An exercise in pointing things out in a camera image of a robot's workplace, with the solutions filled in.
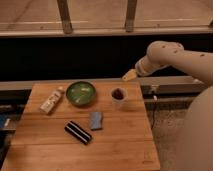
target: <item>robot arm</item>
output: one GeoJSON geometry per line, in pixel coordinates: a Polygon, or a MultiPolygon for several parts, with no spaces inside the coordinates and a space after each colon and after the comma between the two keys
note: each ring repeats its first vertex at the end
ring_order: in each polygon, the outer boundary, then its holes
{"type": "Polygon", "coordinates": [[[184,50],[179,43],[156,41],[149,45],[147,54],[135,65],[139,76],[173,66],[207,84],[213,84],[213,53],[184,50]]]}

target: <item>small cup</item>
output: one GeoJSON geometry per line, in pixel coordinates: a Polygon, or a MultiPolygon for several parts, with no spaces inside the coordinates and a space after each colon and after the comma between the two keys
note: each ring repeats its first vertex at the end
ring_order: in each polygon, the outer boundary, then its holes
{"type": "Polygon", "coordinates": [[[127,92],[122,88],[115,88],[111,91],[111,97],[114,108],[120,109],[127,97],[127,92]]]}

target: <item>blue sponge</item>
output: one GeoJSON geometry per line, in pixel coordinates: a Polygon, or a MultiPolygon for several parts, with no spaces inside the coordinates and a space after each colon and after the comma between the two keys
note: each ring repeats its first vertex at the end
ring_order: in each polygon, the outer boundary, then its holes
{"type": "Polygon", "coordinates": [[[92,131],[102,129],[102,113],[101,112],[90,113],[90,129],[92,131]]]}

